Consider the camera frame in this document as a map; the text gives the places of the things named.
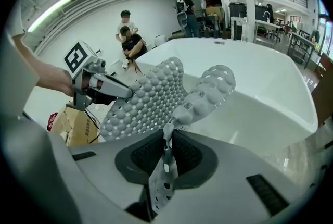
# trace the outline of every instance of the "floor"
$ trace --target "floor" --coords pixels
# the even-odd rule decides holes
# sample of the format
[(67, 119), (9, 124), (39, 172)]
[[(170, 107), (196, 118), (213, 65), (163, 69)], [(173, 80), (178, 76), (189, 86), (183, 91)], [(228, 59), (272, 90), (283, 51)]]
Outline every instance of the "floor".
[[(276, 50), (286, 53), (287, 43), (278, 43)], [(304, 65), (296, 64), (302, 73), (310, 91), (318, 84), (315, 74), (309, 69), (304, 69)], [(127, 85), (131, 85), (142, 74), (135, 73), (134, 67), (129, 66), (127, 71), (118, 78)], [(110, 107), (105, 105), (91, 105), (89, 110), (99, 121), (103, 121), (104, 116)], [(261, 156), (269, 164), (285, 174), (302, 191), (306, 191), (321, 174), (321, 167), (328, 165), (333, 158), (333, 146), (325, 148), (325, 145), (333, 140), (333, 121), (328, 119), (313, 135), (303, 141), (290, 145), (281, 151)]]

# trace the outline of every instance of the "fluorescent light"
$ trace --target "fluorescent light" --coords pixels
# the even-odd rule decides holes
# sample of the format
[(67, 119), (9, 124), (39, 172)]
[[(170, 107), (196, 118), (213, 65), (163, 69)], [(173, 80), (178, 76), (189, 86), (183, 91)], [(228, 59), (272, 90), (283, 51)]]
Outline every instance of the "fluorescent light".
[(42, 13), (35, 22), (32, 23), (32, 25), (28, 28), (28, 32), (33, 32), (37, 26), (44, 21), (45, 18), (47, 18), (49, 15), (51, 15), (55, 10), (57, 10), (60, 6), (67, 3), (69, 0), (59, 0), (56, 2), (53, 6), (51, 6), (47, 11)]

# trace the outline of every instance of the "white wall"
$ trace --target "white wall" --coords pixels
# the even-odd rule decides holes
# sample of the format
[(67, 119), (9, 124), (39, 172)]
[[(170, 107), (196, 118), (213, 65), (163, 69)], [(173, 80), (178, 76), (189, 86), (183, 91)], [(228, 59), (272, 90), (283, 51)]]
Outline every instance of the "white wall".
[[(94, 50), (102, 50), (102, 59), (108, 68), (115, 61), (123, 60), (122, 48), (115, 39), (120, 12), (129, 10), (131, 20), (138, 26), (138, 34), (147, 43), (157, 35), (171, 36), (180, 29), (175, 13), (174, 0), (129, 0), (97, 11), (65, 31), (45, 49), (39, 58), (54, 66), (65, 68), (66, 52), (81, 39)], [(70, 98), (62, 93), (35, 87), (24, 108), (25, 112), (43, 128), (49, 115), (59, 112)]]

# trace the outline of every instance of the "table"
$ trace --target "table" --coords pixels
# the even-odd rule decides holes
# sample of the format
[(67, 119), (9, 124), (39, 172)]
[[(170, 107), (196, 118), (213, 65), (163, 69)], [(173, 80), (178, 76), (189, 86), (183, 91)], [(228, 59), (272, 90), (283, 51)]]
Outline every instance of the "table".
[(316, 131), (318, 120), (310, 91), (287, 55), (238, 40), (182, 38), (156, 47), (136, 62), (146, 74), (172, 56), (183, 63), (187, 92), (205, 70), (218, 64), (228, 66), (236, 79), (235, 91), (225, 105), (191, 124), (188, 131), (263, 155)]
[(262, 20), (255, 20), (255, 26), (254, 26), (254, 39), (253, 42), (255, 43), (256, 39), (257, 39), (257, 29), (258, 27), (264, 27), (267, 30), (272, 30), (272, 29), (277, 29), (277, 34), (276, 34), (276, 42), (275, 42), (275, 46), (277, 44), (277, 40), (279, 39), (279, 34), (280, 34), (280, 26), (270, 23), (270, 22), (266, 22), (266, 21), (262, 21)]
[[(297, 41), (300, 41), (301, 43), (303, 43), (303, 45), (305, 45), (306, 49), (304, 49), (301, 44), (298, 45)], [(300, 57), (300, 56), (294, 54), (295, 46), (297, 46), (300, 50), (304, 51), (303, 57)], [(304, 61), (305, 62), (304, 68), (307, 67), (314, 48), (315, 48), (315, 45), (312, 42), (310, 42), (309, 40), (307, 40), (306, 38), (302, 37), (301, 35), (299, 35), (297, 33), (291, 32), (291, 39), (290, 39), (290, 44), (288, 47), (287, 55), (289, 55), (291, 58), (295, 57), (297, 59)]]

